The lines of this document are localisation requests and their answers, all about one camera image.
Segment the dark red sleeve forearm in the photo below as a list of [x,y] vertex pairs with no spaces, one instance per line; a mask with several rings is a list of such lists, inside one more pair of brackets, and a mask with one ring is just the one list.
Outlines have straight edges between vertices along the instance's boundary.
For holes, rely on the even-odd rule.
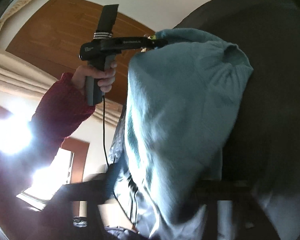
[[36,214],[23,209],[16,196],[30,186],[36,169],[51,164],[64,139],[95,110],[86,102],[85,80],[79,71],[63,74],[32,117],[30,145],[15,156],[0,151],[0,225],[10,239],[28,239],[37,226]]

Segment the person's left hand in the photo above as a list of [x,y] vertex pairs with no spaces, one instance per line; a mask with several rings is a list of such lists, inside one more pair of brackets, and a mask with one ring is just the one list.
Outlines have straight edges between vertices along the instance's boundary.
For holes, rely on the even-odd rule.
[[85,94],[85,82],[87,77],[97,79],[97,85],[101,91],[107,93],[111,90],[115,81],[117,62],[112,61],[110,68],[104,72],[94,68],[92,65],[79,66],[71,78],[72,85],[78,89],[83,95]]

